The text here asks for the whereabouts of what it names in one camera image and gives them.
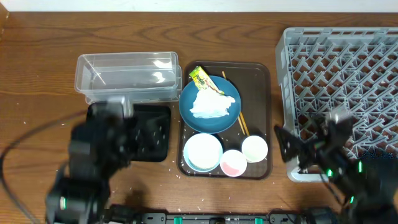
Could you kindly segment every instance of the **black tray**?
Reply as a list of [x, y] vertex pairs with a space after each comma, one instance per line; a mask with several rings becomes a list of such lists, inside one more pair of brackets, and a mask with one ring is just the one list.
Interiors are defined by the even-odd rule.
[[[190, 63], [185, 69], [183, 75], [184, 86], [192, 81], [189, 73], [198, 65], [209, 75], [223, 77], [222, 71], [225, 72], [227, 79], [238, 89], [241, 96], [242, 113], [250, 135], [258, 135], [264, 138], [268, 145], [266, 159], [253, 164], [248, 163], [248, 168], [243, 175], [234, 178], [249, 180], [265, 179], [272, 171], [271, 85], [268, 69], [259, 63], [196, 61]], [[232, 178], [225, 175], [220, 166], [210, 172], [199, 173], [185, 164], [182, 155], [183, 148], [186, 141], [194, 134], [197, 134], [197, 132], [182, 120], [177, 155], [177, 167], [180, 171], [192, 177]], [[215, 134], [215, 136], [221, 141], [224, 151], [228, 149], [241, 150], [242, 142], [247, 137], [243, 135], [238, 121], [226, 131]]]

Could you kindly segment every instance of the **wooden chopstick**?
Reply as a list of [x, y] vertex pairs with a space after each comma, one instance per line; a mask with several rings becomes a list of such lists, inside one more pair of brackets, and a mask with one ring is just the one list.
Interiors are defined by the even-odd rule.
[[[222, 71], [222, 74], [224, 76], [224, 78], [226, 79], [226, 75], [224, 73], [224, 71]], [[246, 122], [244, 122], [244, 118], [243, 118], [243, 114], [242, 111], [240, 112], [239, 116], [238, 116], [238, 121], [239, 121], [239, 125], [241, 126], [242, 132], [245, 135], [244, 130], [246, 130], [246, 133], [249, 136], [249, 131], [248, 131], [248, 127], [246, 126]]]

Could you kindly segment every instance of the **snack packet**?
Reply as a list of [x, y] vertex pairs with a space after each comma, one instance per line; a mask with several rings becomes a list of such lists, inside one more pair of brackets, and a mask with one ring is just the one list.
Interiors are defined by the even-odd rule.
[[198, 90], [206, 90], [207, 88], [211, 88], [217, 93], [224, 95], [224, 92], [217, 88], [217, 86], [201, 68], [201, 66], [197, 66], [189, 75], [192, 77]]

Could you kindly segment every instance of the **crumpled white napkin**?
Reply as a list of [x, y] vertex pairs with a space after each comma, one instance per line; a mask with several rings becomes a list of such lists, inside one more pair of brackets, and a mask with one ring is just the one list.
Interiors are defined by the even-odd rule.
[[211, 88], [207, 88], [198, 92], [190, 111], [195, 118], [219, 118], [229, 115], [228, 108], [232, 103], [235, 103], [233, 97], [221, 95]]

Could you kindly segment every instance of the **blue bowl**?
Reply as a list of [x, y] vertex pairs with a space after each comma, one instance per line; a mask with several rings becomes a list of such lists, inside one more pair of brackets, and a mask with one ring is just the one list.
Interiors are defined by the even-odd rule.
[[229, 115], [220, 118], [195, 118], [190, 109], [193, 108], [193, 102], [196, 100], [199, 90], [193, 81], [188, 83], [181, 93], [180, 114], [192, 129], [201, 133], [215, 134], [227, 130], [236, 122], [242, 104], [239, 92], [234, 85], [221, 77], [210, 76], [210, 78], [220, 90], [224, 91], [226, 96], [232, 96], [235, 99], [235, 103], [232, 103], [228, 109]]

